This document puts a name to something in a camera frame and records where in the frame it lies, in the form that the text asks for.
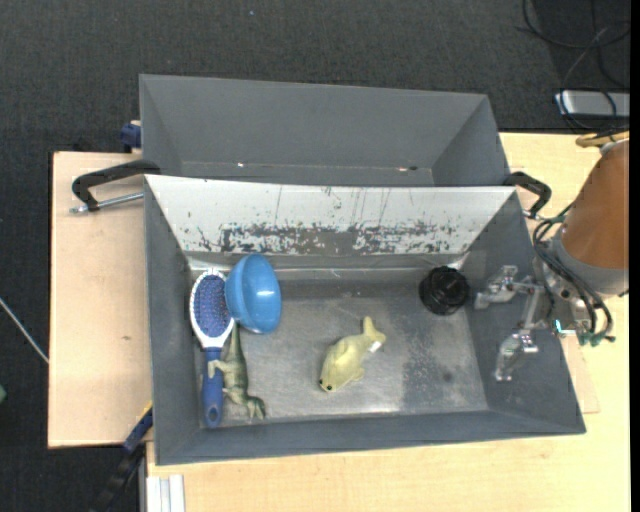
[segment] black cable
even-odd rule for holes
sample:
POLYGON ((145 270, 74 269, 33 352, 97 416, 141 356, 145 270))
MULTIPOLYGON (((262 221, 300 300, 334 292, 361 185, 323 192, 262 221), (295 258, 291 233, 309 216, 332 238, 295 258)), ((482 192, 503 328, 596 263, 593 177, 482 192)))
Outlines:
MULTIPOLYGON (((563 93, 564 91, 567 90, 567 83, 569 81, 569 78, 571 77, 571 75, 573 74, 573 72, 575 71, 575 69, 578 67, 578 65, 586 58, 586 56, 593 50, 596 50, 596 62, 598 64, 598 69, 600 70, 600 73, 602 73, 602 75, 609 80, 611 83, 615 84, 618 87, 621 87, 623 89, 628 89, 628 86, 625 87, 625 85, 623 83, 621 83, 619 80, 616 80, 613 76, 611 76, 611 74, 608 72, 608 70, 605 67, 605 63, 604 63, 604 57, 602 55, 602 48, 610 46, 614 43, 617 43, 619 41, 622 41, 624 38, 626 38, 630 33, 631 33, 631 22, 629 20, 621 20, 621 21, 616 21, 610 25, 607 25, 606 27, 602 28, 602 29, 598 29, 598 23, 597 23, 597 16, 596 16, 596 6, 595 6, 595 1, 594 0, 590 0, 589 2, 590 5, 590 14, 591 14, 591 27, 593 29, 593 37, 591 38, 591 40, 589 41, 588 44, 583 45, 583 44, 575 44, 575 43, 568 43, 565 41, 559 41, 556 39, 553 39, 549 36, 547 36, 546 34, 544 34, 542 31, 538 30, 538 28, 536 28, 534 26, 534 24, 531 21, 531 18, 529 17, 529 11, 528 11, 528 3, 527 0, 523 0, 522 1, 522 16, 524 18, 524 21, 527 25, 527 31, 530 32, 531 34, 535 35, 536 37, 542 39, 543 41, 555 45, 555 46, 559 46, 561 48, 568 48, 568 49, 574 49, 574 50, 583 50, 582 53, 578 56, 578 58, 576 59, 576 61, 571 65, 571 67, 569 68, 569 71, 567 71, 566 75, 564 76, 564 79, 562 80, 562 87, 560 89, 560 94, 559 94, 559 103, 560 103, 560 107, 562 110, 562 114, 563 114, 563 118, 565 120, 565 122, 567 123, 567 125, 569 126, 569 128, 571 129, 572 132, 574 133, 580 133, 581 131, 587 130, 587 131, 601 131, 602 125, 600 126, 592 126, 589 124, 586 124, 578 119, 576 119, 573 115, 571 115, 571 113, 569 112, 569 110, 566 107, 565 101, 564 101, 564 96, 563 93), (619 26, 619 25, 628 25, 627 29, 624 30, 621 34, 612 37, 610 39, 604 39, 604 35, 609 32, 613 27, 619 26)), ((613 100, 613 98, 611 97, 611 95, 603 89, 597 89, 597 88, 593 88, 593 87, 581 87, 580 89, 583 90, 595 90, 600 92, 605 99, 609 102, 609 104, 611 105, 612 108, 612 114, 611 117, 614 120, 618 119, 618 112, 617 112, 617 107, 615 105, 615 101, 613 100)), ((608 129, 615 129, 616 128, 616 122, 612 122, 612 123, 608 123, 607 125, 608 129)))
MULTIPOLYGON (((596 3, 595 0, 590 0, 590 7, 591 7, 591 28, 593 29, 593 33, 595 34, 598 31, 598 24, 596 22, 596 3)), ((611 76, 611 74, 607 71, 605 65, 604 65, 604 58, 602 56, 602 47, 599 46, 597 47, 597 52, 596 52, 596 60, 598 62, 598 69, 600 70, 600 73, 602 73, 602 75, 609 80, 611 83, 613 83, 614 85, 621 87, 623 89, 628 89, 629 87, 625 86, 622 81, 620 80, 616 80, 613 76, 611 76)))
POLYGON ((573 203, 563 209, 558 216, 552 219, 547 219, 536 226, 532 235, 533 248, 538 257, 547 264, 550 270, 566 280, 576 290, 578 296, 584 302, 585 307, 587 308, 587 312, 589 313, 590 320, 588 331, 590 336, 584 341, 590 341, 592 345, 597 345, 603 338, 609 341, 614 341, 615 338, 609 335, 611 329, 613 328, 613 318, 611 316, 609 308, 607 308, 600 295, 572 271, 566 268, 556 257, 552 256, 549 252, 547 252, 546 249, 543 248, 544 236, 549 232, 554 224, 562 222, 565 214, 572 206, 573 203), (596 309, 602 310, 605 315, 605 325, 597 333, 595 330, 597 324, 597 316, 595 312, 596 309))
MULTIPOLYGON (((593 0, 591 1, 591 3, 592 3, 592 14, 595 14, 595 7, 593 7, 593 0)), ((564 41, 558 41, 556 39, 552 39, 551 37, 547 36, 546 34, 544 34, 542 31, 538 30, 533 25, 533 23, 531 21, 531 18, 529 18, 529 12, 528 12, 528 9, 527 9, 527 5, 528 5, 527 0, 522 0, 522 17, 524 18, 524 21, 527 24, 527 30, 526 31, 532 33, 533 35, 535 35, 536 37, 542 39, 543 41, 545 41, 547 43, 553 44, 555 46, 559 46, 561 48, 569 48, 569 49, 573 49, 573 50, 584 50, 587 47, 604 48, 605 46, 610 46, 610 45, 612 45, 614 43, 622 41, 631 32, 631 27, 629 27, 627 30, 625 30, 620 35, 612 38, 609 41, 604 41, 604 42, 598 43, 597 46, 592 46, 591 43, 589 43, 587 45, 582 45, 582 44, 575 44, 575 43, 567 43, 567 42, 564 42, 564 41)), ((616 22, 616 23, 614 23, 614 25, 619 25, 619 24, 623 24, 623 23, 631 25, 631 22, 626 21, 626 20, 623 20, 623 21, 620 21, 620 22, 616 22)))

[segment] toy dinosaur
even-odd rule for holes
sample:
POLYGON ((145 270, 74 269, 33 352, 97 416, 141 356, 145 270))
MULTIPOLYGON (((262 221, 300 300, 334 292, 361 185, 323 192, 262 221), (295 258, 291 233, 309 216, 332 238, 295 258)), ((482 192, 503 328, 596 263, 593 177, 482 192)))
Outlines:
POLYGON ((224 379, 223 392, 232 402, 244 405, 249 411, 249 417, 254 416, 263 419, 266 416, 264 402, 257 396, 250 396, 249 375, 247 373, 247 361, 242 353, 238 325, 234 325, 231 331, 229 350, 224 361, 210 361, 207 367, 209 378, 213 378, 216 368, 222 372, 224 379))

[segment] toy fish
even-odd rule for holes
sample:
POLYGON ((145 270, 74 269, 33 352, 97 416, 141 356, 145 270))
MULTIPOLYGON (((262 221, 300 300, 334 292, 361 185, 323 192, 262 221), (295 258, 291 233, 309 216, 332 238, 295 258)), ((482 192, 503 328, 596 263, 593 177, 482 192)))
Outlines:
POLYGON ((332 345, 322 365, 320 387, 333 392, 351 381, 364 376, 362 358, 365 352, 375 352, 387 337, 373 326, 373 320, 365 317, 362 322, 362 334, 346 336, 332 345))

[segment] gray carpet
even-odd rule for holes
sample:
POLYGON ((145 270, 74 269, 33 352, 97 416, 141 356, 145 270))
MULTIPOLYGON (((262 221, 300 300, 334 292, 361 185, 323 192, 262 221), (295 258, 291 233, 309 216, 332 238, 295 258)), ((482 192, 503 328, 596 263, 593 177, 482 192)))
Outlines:
MULTIPOLYGON (((603 23, 630 16, 630 0, 595 3, 603 23)), ((588 44, 589 2, 557 4, 529 12, 588 44)), ((46 347, 48 152, 120 151, 120 127, 139 115, 139 73, 479 92, 501 130, 566 131, 552 96, 581 51, 524 26, 513 0, 2 0, 0 296, 46 347)), ((629 38, 603 52, 628 84, 629 38)), ((613 86, 594 58, 574 78, 567 85, 613 86)), ((4 312, 0 384, 0 510, 86 510, 119 453, 47 451, 47 367, 4 312)), ((116 510, 135 507, 130 490, 116 510)))

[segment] wooden table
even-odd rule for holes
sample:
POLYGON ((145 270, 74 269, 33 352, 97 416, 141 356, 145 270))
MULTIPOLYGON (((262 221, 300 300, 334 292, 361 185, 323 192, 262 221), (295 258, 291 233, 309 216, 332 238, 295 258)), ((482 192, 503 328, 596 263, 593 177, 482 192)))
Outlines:
MULTIPOLYGON (((574 136, 501 134, 512 169, 548 183, 542 215, 572 201, 599 154, 574 136)), ((151 396, 142 203, 73 216, 75 176, 135 155, 54 158, 49 446, 120 443, 151 396)), ((134 192, 140 179, 99 187, 134 192)), ((525 206, 532 202, 521 193, 525 206)), ((587 434, 182 466, 187 510, 618 511, 630 508, 628 297, 608 302, 614 344, 563 345, 587 434)))

